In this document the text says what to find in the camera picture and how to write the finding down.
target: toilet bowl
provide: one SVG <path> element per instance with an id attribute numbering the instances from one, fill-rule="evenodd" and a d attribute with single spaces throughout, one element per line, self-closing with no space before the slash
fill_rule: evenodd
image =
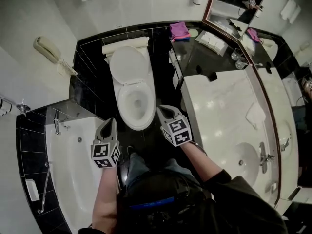
<path id="1" fill-rule="evenodd" d="M 108 61 L 121 118 L 134 130 L 147 128 L 153 121 L 156 108 L 147 47 L 119 47 L 108 57 Z"/>

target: person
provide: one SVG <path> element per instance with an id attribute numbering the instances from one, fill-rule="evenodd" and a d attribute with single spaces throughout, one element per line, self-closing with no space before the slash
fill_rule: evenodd
<path id="1" fill-rule="evenodd" d="M 103 169 L 92 229 L 78 234 L 287 233 L 278 212 L 243 177 L 232 179 L 193 142 L 181 149 L 200 182 L 173 158 L 162 169 L 150 170 L 133 148 L 128 149 L 125 189 L 117 195 L 116 167 Z"/>
<path id="2" fill-rule="evenodd" d="M 259 6 L 262 2 L 262 0 L 254 0 L 256 5 L 248 5 L 247 9 L 243 12 L 243 14 L 237 19 L 238 21 L 241 21 L 243 23 L 249 24 L 251 20 L 253 19 L 255 13 L 257 12 L 257 9 L 259 9 Z"/>

